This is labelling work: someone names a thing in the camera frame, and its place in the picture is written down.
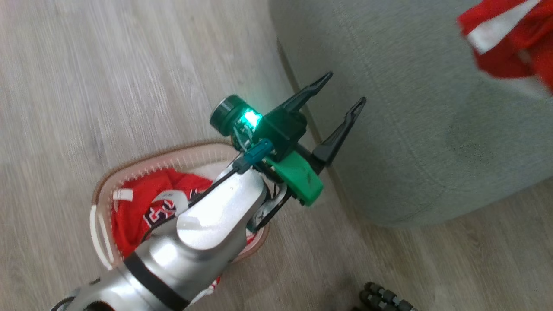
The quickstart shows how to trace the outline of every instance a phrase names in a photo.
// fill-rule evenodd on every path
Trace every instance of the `black cable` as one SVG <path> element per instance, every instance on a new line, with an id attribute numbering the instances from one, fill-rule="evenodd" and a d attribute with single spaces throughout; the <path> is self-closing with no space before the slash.
<path id="1" fill-rule="evenodd" d="M 64 304 L 70 303 L 73 300 L 75 300 L 74 296 L 64 298 L 60 302 L 56 303 L 56 305 L 53 308 L 51 308 L 50 311 L 58 311 L 58 309 L 61 308 Z"/>
<path id="2" fill-rule="evenodd" d="M 201 199 L 203 199 L 206 195 L 208 195 L 210 192 L 213 191 L 213 189 L 215 189 L 217 186 L 219 186 L 220 184 L 222 184 L 225 180 L 227 180 L 230 176 L 232 176 L 232 174 L 236 173 L 238 171 L 238 168 L 232 168 L 232 170 L 230 172 L 228 172 L 225 176 L 221 177 L 221 179 L 219 179 L 218 181 L 214 182 L 213 184 L 211 184 L 211 186 L 209 188 L 207 188 L 207 190 L 205 190 L 204 192 L 200 193 L 200 194 L 197 194 L 195 197 L 191 198 L 190 199 L 190 202 L 188 203 L 188 208 L 191 208 L 192 206 L 194 206 L 196 203 L 198 203 Z M 144 241 L 146 241 L 146 239 L 148 238 L 148 236 L 152 233 L 152 231 L 154 231 L 155 229 L 159 228 L 161 225 L 163 225 L 164 223 L 172 220 L 173 218 L 175 218 L 175 215 L 172 215 L 172 216 L 169 216 L 167 217 L 166 219 L 164 219 L 163 221 L 160 221 L 160 222 L 156 222 L 152 227 L 150 227 L 150 229 L 148 229 L 146 231 L 146 233 L 142 236 L 142 239 L 140 240 L 140 244 L 142 244 Z"/>

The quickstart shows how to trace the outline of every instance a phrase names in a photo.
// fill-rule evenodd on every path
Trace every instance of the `cable connector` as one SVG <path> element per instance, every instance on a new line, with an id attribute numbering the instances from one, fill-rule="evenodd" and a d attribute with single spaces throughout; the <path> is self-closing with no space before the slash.
<path id="1" fill-rule="evenodd" d="M 261 139 L 257 144 L 250 148 L 250 150 L 246 151 L 243 156 L 234 160 L 232 168 L 237 170 L 236 173 L 244 174 L 250 167 L 258 162 L 261 162 L 263 158 L 268 156 L 273 149 L 273 143 L 270 140 L 266 138 Z"/>

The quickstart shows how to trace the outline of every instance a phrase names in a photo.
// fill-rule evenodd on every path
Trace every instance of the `wooden floor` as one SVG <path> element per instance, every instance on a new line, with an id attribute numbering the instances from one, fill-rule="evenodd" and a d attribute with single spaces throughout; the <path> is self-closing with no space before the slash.
<path id="1" fill-rule="evenodd" d="M 216 138 L 208 116 L 232 93 L 262 112 L 292 93 L 266 0 L 0 0 L 0 310 L 46 310 L 96 278 L 96 182 Z M 369 280 L 419 310 L 552 308 L 553 180 L 411 230 L 372 226 L 325 182 L 192 310 L 345 311 Z"/>

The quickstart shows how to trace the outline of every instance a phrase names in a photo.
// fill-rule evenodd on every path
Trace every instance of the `black band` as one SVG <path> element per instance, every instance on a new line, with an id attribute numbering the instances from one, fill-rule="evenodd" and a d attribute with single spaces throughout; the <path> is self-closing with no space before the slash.
<path id="1" fill-rule="evenodd" d="M 154 275 L 136 253 L 125 259 L 125 266 L 142 285 L 173 311 L 182 311 L 190 302 Z"/>

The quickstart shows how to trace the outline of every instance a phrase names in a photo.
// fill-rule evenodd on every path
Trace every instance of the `robotic arm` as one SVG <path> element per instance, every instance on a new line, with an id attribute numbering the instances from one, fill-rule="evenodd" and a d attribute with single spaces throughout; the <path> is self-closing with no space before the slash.
<path id="1" fill-rule="evenodd" d="M 361 98 L 344 122 L 312 153 L 298 144 L 307 121 L 299 109 L 331 78 L 328 73 L 262 116 L 236 95 L 224 99 L 210 123 L 231 136 L 241 155 L 189 209 L 155 227 L 125 261 L 81 287 L 52 311 L 181 311 L 193 303 L 291 197 L 311 205 L 318 177 L 330 165 L 361 112 Z M 278 188 L 270 194 L 262 176 Z"/>

